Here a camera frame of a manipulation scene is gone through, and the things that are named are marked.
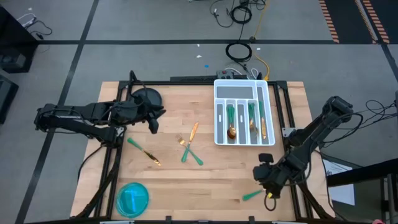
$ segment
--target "small blue object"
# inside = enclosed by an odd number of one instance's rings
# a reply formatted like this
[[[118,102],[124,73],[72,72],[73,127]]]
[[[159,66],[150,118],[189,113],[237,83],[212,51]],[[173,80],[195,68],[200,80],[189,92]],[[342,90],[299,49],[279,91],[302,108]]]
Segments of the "small blue object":
[[[120,215],[135,218],[148,206],[148,190],[140,183],[133,182],[123,186],[116,196],[116,210]]]

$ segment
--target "orange striped tape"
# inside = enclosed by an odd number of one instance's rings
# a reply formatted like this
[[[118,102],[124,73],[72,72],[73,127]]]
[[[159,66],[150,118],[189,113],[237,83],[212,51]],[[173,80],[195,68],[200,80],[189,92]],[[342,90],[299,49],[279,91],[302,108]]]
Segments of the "orange striped tape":
[[[369,4],[369,3],[368,3],[369,0],[363,0],[363,1],[364,1],[365,5],[366,5],[366,4]],[[355,4],[356,4],[356,7],[358,7],[358,11],[359,11],[359,13],[361,14],[362,20],[363,20],[363,22],[365,23],[366,28],[368,28],[368,32],[369,32],[370,36],[372,37],[372,43],[375,44],[375,43],[376,43],[376,37],[374,36],[374,34],[373,34],[373,32],[372,32],[371,26],[370,26],[370,24],[368,23],[368,20],[366,19],[365,15],[363,14],[363,11],[362,11],[362,9],[361,9],[361,6],[359,6],[357,0],[354,0],[354,2],[355,2]]]
[[[325,4],[325,1],[319,0],[319,5],[321,6],[323,16],[325,17],[326,23],[328,24],[331,38],[333,39],[334,43],[337,44],[340,43],[335,26],[333,25],[333,21],[331,20],[329,10]]]
[[[374,25],[376,25],[377,30],[375,30],[375,32],[379,32],[383,42],[389,44],[390,38],[388,37],[386,31],[384,30],[384,27],[381,24],[379,17],[377,16],[377,13],[375,12],[374,8],[372,7],[372,3],[370,2],[370,0],[363,0],[363,3],[365,5],[365,8],[368,11],[369,15],[371,16],[371,19],[372,19]]]

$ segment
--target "wooden table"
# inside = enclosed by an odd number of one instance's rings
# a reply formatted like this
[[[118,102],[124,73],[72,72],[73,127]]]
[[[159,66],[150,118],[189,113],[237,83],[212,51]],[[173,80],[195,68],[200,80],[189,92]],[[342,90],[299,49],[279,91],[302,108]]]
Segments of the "wooden table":
[[[261,220],[295,220],[290,189],[284,187],[275,211],[264,208],[262,193],[246,202],[244,194],[261,189],[252,177],[252,169],[259,165],[258,154],[271,153],[278,161],[284,154],[274,90],[270,86],[270,100],[276,144],[269,147],[228,147],[214,143],[213,86],[148,86],[155,88],[163,97],[167,110],[159,121],[157,134],[151,134],[147,123],[128,126],[126,138],[132,137],[141,146],[153,153],[162,163],[158,167],[141,151],[124,143],[118,176],[118,190],[130,182],[144,184],[150,194],[147,210],[137,220],[164,220],[171,215],[173,220],[248,220],[254,216]],[[303,128],[311,122],[307,96],[302,82],[288,82],[290,102],[296,127]],[[98,101],[115,99],[118,82],[104,82]],[[281,92],[286,126],[289,126],[285,101]],[[184,147],[178,144],[175,135],[181,133],[187,141],[195,122],[199,127],[192,149],[204,165],[199,166],[191,155],[181,163]],[[85,156],[99,146],[89,140]],[[97,191],[104,162],[105,149],[88,160],[81,171],[71,215],[79,213]],[[334,216],[328,204],[326,180],[320,156],[312,154],[312,173],[308,188],[320,205]],[[305,216],[301,191],[299,192],[302,216]],[[105,214],[108,193],[104,194],[102,214]],[[125,219],[113,208],[113,220]]]

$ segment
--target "fork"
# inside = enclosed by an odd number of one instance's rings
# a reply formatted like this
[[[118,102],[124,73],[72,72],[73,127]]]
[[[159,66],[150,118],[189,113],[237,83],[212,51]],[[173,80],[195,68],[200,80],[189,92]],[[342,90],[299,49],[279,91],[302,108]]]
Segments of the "fork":
[[[175,137],[177,138],[177,141],[178,141],[182,146],[185,147],[185,149],[187,149],[189,152],[191,152],[193,158],[195,158],[195,160],[197,161],[197,163],[198,163],[199,165],[202,166],[202,165],[203,165],[203,161],[202,161],[201,159],[199,159],[199,157],[197,157],[197,155],[195,155],[195,153],[193,153],[192,150],[191,150],[190,148],[187,147],[187,145],[185,144],[185,141],[184,141],[184,139],[182,139],[181,135],[178,134],[178,135],[176,135]]]

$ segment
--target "paper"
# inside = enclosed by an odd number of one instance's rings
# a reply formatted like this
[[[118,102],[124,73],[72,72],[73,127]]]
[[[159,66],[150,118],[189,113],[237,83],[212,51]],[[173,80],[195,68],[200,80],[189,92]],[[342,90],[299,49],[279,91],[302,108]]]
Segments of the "paper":
[[[323,160],[325,163],[326,174],[338,174],[347,170],[352,170],[353,168],[344,166],[335,162],[330,162],[326,159]],[[329,187],[329,194],[332,200],[342,203],[347,203],[349,205],[355,205],[354,196],[354,185],[344,185],[338,187]]]

